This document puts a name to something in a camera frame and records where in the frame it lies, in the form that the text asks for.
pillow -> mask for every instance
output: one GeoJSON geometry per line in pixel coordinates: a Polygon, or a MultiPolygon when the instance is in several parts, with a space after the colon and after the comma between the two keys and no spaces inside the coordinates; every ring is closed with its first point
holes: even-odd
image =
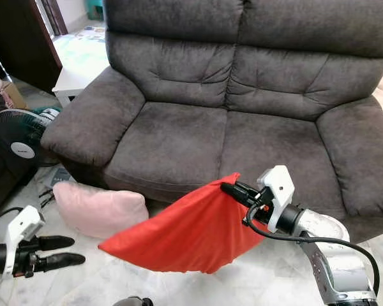
{"type": "Polygon", "coordinates": [[[66,224],[88,236],[107,238],[149,217],[145,198],[139,193],[75,182],[59,182],[53,191],[66,224]]]}
{"type": "MultiPolygon", "coordinates": [[[[98,247],[154,271],[214,273],[264,239],[242,224],[248,209],[220,189],[222,182],[234,184],[238,176],[194,190],[98,247]]],[[[265,225],[255,224],[266,230],[265,225]]]]}

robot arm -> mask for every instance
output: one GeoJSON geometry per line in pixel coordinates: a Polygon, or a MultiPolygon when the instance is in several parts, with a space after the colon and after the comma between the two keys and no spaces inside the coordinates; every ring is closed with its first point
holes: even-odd
{"type": "Polygon", "coordinates": [[[32,206],[27,206],[9,223],[5,243],[0,244],[0,274],[32,277],[34,272],[79,265],[85,261],[82,255],[72,253],[46,258],[36,255],[36,251],[60,249],[75,243],[74,239],[63,236],[36,237],[44,224],[43,216],[32,206]]]}
{"type": "Polygon", "coordinates": [[[264,186],[260,191],[240,182],[221,186],[224,192],[249,208],[243,224],[253,228],[252,220],[256,219],[266,224],[271,233],[281,230],[289,235],[263,233],[253,228],[257,233],[298,242],[310,260],[319,293],[326,305],[377,305],[363,262],[354,249],[344,246],[351,245],[345,226],[332,217],[291,204],[294,185],[286,166],[275,166],[257,182],[264,186]]]}

back cushion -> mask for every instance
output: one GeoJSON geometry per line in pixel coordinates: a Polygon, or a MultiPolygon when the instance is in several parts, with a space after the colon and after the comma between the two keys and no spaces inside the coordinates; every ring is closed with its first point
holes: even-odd
{"type": "Polygon", "coordinates": [[[218,107],[242,0],[106,0],[111,66],[149,101],[218,107]]]}
{"type": "Polygon", "coordinates": [[[225,103],[240,112],[315,120],[369,96],[382,74],[383,59],[238,46],[225,103]]]}
{"type": "Polygon", "coordinates": [[[383,74],[383,0],[106,0],[111,66],[150,101],[315,120],[383,74]]]}
{"type": "Polygon", "coordinates": [[[315,120],[383,74],[383,1],[249,0],[226,105],[315,120]]]}
{"type": "Polygon", "coordinates": [[[107,40],[111,66],[135,82],[147,100],[222,106],[232,45],[114,32],[107,40]]]}

fan grille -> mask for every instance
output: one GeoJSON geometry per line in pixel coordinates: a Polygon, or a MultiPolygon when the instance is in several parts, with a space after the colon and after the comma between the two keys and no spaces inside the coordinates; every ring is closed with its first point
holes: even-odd
{"type": "Polygon", "coordinates": [[[25,144],[34,151],[31,160],[40,163],[45,159],[40,140],[50,122],[27,110],[3,110],[0,112],[0,143],[12,152],[13,143],[25,144]]]}

sofa cushion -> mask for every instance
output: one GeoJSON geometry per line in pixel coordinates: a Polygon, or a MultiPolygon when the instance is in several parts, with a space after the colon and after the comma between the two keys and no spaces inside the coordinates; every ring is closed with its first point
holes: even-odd
{"type": "Polygon", "coordinates": [[[342,219],[346,210],[331,161],[313,122],[229,112],[220,176],[233,172],[256,186],[276,164],[288,167],[295,185],[293,204],[342,219]]]}
{"type": "Polygon", "coordinates": [[[245,1],[238,43],[383,57],[383,1],[245,1]]]}
{"type": "Polygon", "coordinates": [[[383,217],[383,110],[375,98],[347,103],[317,121],[351,216],[383,217]]]}
{"type": "Polygon", "coordinates": [[[226,106],[314,121],[336,105],[369,96],[382,74],[380,58],[238,46],[226,106]]]}
{"type": "Polygon", "coordinates": [[[224,103],[234,47],[107,33],[111,66],[147,100],[217,107],[224,103]]]}
{"type": "Polygon", "coordinates": [[[108,31],[234,43],[243,0],[105,0],[108,31]]]}
{"type": "Polygon", "coordinates": [[[112,189],[173,202],[218,178],[227,111],[147,102],[104,170],[112,189]]]}
{"type": "Polygon", "coordinates": [[[135,84],[106,67],[45,130],[41,146],[72,161],[105,166],[144,103],[135,84]]]}

